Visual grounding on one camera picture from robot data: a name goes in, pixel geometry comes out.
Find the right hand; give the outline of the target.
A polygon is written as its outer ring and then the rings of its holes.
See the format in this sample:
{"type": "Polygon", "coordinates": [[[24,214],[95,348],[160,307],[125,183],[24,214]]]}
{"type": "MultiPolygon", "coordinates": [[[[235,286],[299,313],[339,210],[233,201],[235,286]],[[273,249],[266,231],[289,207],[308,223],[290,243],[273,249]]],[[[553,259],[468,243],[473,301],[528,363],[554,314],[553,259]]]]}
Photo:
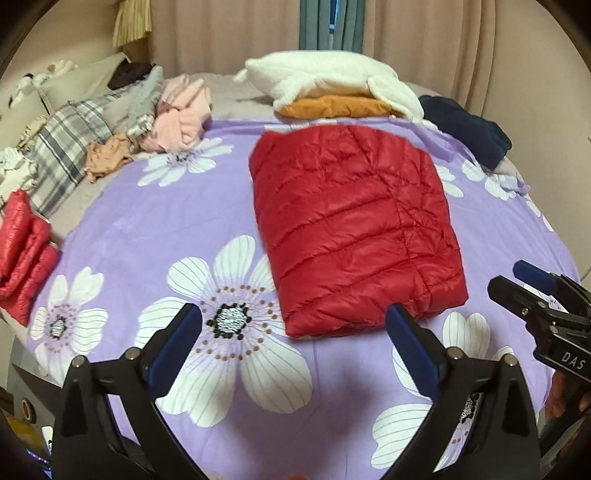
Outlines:
{"type": "Polygon", "coordinates": [[[565,413],[567,407],[565,385],[566,376],[559,371],[555,371],[544,408],[547,419],[559,418],[565,413]]]}

